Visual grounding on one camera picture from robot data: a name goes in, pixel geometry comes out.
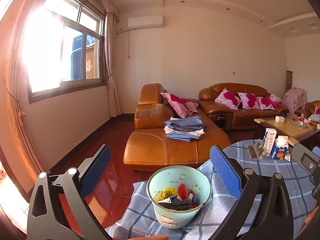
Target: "cartoon bear print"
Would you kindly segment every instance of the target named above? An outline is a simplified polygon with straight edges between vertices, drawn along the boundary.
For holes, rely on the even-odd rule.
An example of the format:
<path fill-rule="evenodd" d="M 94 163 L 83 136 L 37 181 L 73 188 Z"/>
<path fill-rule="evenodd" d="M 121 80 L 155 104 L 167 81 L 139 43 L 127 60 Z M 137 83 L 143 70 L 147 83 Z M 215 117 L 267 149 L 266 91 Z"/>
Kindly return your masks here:
<path fill-rule="evenodd" d="M 164 215 L 160 215 L 160 217 L 162 218 L 162 223 L 164 223 L 167 226 L 176 226 L 176 225 L 178 225 L 178 223 L 173 223 L 176 220 L 174 220 L 172 218 L 168 218 L 168 217 L 166 217 Z"/>

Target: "silver screw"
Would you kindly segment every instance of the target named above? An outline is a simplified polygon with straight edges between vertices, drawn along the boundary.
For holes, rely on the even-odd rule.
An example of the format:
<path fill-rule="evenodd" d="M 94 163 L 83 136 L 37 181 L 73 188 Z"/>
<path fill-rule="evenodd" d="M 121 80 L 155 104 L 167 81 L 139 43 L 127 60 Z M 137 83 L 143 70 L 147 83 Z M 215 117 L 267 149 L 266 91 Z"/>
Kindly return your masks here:
<path fill-rule="evenodd" d="M 70 169 L 68 170 L 68 173 L 69 173 L 70 175 L 76 174 L 76 172 L 77 172 L 77 169 L 76 169 L 76 168 L 70 168 Z"/>
<path fill-rule="evenodd" d="M 40 179 L 43 179 L 46 175 L 47 175 L 47 173 L 43 171 L 43 172 L 41 172 L 41 173 L 39 174 L 39 178 L 40 178 Z"/>
<path fill-rule="evenodd" d="M 253 174 L 253 170 L 248 168 L 248 169 L 244 170 L 244 173 L 247 174 L 247 175 L 252 175 Z"/>
<path fill-rule="evenodd" d="M 276 174 L 275 174 L 275 177 L 276 177 L 277 179 L 282 179 L 282 175 L 281 175 L 280 173 L 276 173 Z"/>

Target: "pink floral pillow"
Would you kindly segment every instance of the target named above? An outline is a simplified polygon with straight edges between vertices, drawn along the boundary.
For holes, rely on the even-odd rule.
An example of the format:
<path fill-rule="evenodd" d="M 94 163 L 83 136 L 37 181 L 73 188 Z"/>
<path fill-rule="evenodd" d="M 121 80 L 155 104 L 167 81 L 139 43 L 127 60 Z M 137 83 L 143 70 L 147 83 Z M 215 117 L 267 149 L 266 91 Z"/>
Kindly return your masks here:
<path fill-rule="evenodd" d="M 259 107 L 261 110 L 266 110 L 266 109 L 272 109 L 274 110 L 272 104 L 270 103 L 270 101 L 268 100 L 268 97 L 256 97 L 257 101 L 259 103 Z"/>
<path fill-rule="evenodd" d="M 272 106 L 282 106 L 282 99 L 274 94 L 271 94 L 268 100 Z"/>
<path fill-rule="evenodd" d="M 250 93 L 238 93 L 243 109 L 260 109 L 256 96 Z"/>
<path fill-rule="evenodd" d="M 169 104 L 173 107 L 173 109 L 177 112 L 178 116 L 181 118 L 186 118 L 189 115 L 192 115 L 192 112 L 197 113 L 196 107 L 198 104 L 185 99 L 177 97 L 176 95 L 170 93 L 160 93 Z"/>
<path fill-rule="evenodd" d="M 238 106 L 241 100 L 237 98 L 234 94 L 228 91 L 226 88 L 222 90 L 220 95 L 214 100 L 217 103 L 224 104 L 230 109 L 238 110 Z"/>
<path fill-rule="evenodd" d="M 319 107 L 316 107 L 315 114 L 320 114 L 320 108 Z"/>

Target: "milk carton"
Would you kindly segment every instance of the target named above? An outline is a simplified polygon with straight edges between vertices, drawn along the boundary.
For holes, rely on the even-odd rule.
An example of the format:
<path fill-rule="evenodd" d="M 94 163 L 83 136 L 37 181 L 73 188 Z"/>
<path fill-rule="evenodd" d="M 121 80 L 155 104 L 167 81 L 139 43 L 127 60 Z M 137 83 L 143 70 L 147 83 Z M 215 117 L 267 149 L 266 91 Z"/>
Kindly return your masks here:
<path fill-rule="evenodd" d="M 275 144 L 271 150 L 271 156 L 274 160 L 279 160 L 285 157 L 285 154 L 288 150 L 288 137 L 279 135 L 275 140 Z"/>
<path fill-rule="evenodd" d="M 273 147 L 273 143 L 275 142 L 275 139 L 276 139 L 276 134 L 277 134 L 276 129 L 266 128 L 266 132 L 264 133 L 263 142 L 262 142 L 265 156 L 270 155 Z"/>

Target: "window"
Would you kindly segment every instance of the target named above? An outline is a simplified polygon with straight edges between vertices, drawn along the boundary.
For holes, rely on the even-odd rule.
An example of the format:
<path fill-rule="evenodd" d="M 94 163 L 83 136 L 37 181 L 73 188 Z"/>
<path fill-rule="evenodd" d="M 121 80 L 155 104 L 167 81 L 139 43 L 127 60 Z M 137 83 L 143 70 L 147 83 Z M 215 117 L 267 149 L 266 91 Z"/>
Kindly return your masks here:
<path fill-rule="evenodd" d="M 79 0 L 46 0 L 30 17 L 23 49 L 30 103 L 105 85 L 102 26 Z"/>

